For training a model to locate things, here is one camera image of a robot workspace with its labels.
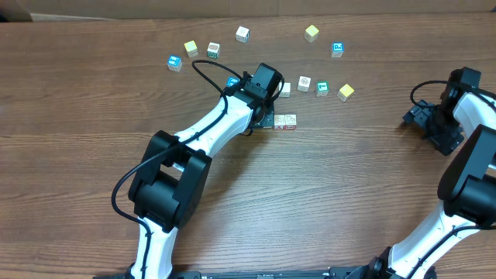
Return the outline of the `blue L block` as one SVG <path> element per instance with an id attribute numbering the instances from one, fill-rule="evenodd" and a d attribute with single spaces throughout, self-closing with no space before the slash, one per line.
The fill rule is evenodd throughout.
<path id="1" fill-rule="evenodd" d="M 286 121 L 285 115 L 274 116 L 274 129 L 285 129 Z"/>

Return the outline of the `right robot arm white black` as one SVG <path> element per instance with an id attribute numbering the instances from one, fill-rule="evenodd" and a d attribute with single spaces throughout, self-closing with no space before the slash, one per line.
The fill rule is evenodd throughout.
<path id="1" fill-rule="evenodd" d="M 456 69 L 443 82 L 438 105 L 414 102 L 403 120 L 424 132 L 443 155 L 458 154 L 439 182 L 439 202 L 414 231 L 349 278 L 424 279 L 461 240 L 495 228 L 495 95 L 479 87 L 480 71 Z"/>

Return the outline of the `white block red C side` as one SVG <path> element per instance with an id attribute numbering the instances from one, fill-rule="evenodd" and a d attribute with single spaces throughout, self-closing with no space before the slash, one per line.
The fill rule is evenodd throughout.
<path id="1" fill-rule="evenodd" d="M 296 129 L 297 126 L 297 117 L 296 115 L 285 115 L 285 129 Z"/>

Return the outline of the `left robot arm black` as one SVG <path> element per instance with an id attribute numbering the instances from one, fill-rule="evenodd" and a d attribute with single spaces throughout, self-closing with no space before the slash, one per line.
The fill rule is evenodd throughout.
<path id="1" fill-rule="evenodd" d="M 212 158 L 233 137 L 249 136 L 274 112 L 283 75 L 267 64 L 220 91 L 217 105 L 193 126 L 150 139 L 141 162 L 126 174 L 131 219 L 139 224 L 136 261 L 126 278 L 168 278 L 177 232 L 198 207 Z"/>

